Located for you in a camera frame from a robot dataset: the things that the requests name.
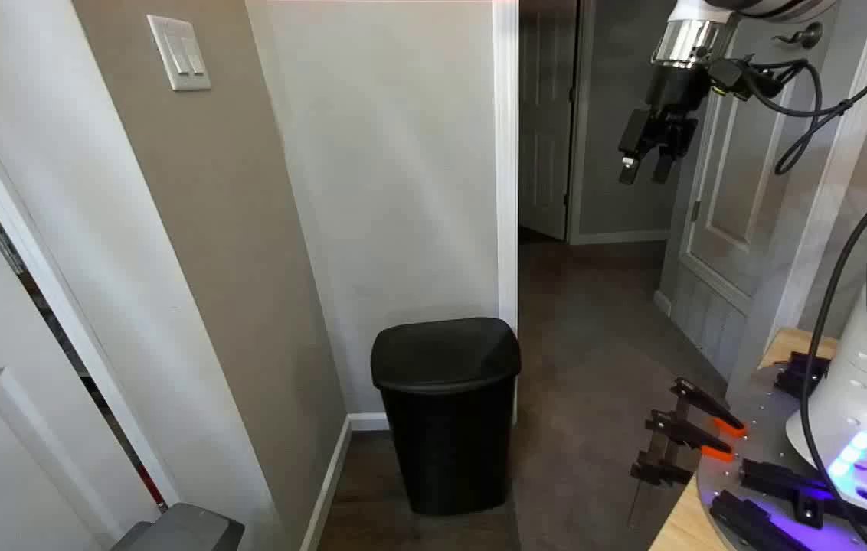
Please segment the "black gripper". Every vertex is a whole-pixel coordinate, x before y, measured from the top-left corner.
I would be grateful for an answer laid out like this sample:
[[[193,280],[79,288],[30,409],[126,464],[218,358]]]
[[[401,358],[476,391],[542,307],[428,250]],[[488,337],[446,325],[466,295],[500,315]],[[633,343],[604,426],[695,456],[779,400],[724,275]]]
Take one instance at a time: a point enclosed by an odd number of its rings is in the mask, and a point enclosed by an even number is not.
[[[701,66],[655,66],[645,101],[628,115],[618,142],[621,170],[618,185],[633,185],[641,158],[658,149],[652,185],[667,185],[677,156],[688,149],[699,127],[695,111],[708,94],[708,75]]]

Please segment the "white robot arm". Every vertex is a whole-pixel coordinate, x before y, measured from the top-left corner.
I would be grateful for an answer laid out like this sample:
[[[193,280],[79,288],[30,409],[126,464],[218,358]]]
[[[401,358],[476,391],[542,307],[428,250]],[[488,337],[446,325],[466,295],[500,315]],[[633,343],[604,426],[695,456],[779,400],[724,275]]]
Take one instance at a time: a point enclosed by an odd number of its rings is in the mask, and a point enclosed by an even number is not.
[[[779,104],[774,94],[800,71],[815,75],[807,58],[750,60],[725,56],[725,40],[741,18],[813,18],[834,3],[837,0],[675,0],[663,40],[650,58],[652,87],[645,107],[632,114],[618,142],[621,179],[632,182],[645,154],[658,154],[658,170],[679,158],[695,133],[691,111],[711,89],[729,91],[741,101],[757,98],[781,115],[810,121],[813,133],[848,114],[860,98],[867,98],[867,82],[831,107],[815,101],[800,111]],[[848,238],[859,238],[860,233],[867,233],[867,210]],[[863,299],[845,325],[834,371],[867,374],[867,275]],[[820,383],[810,398],[810,409],[791,420],[786,435],[800,453],[810,453],[813,446],[828,451],[828,479],[842,496],[867,506],[867,386]]]

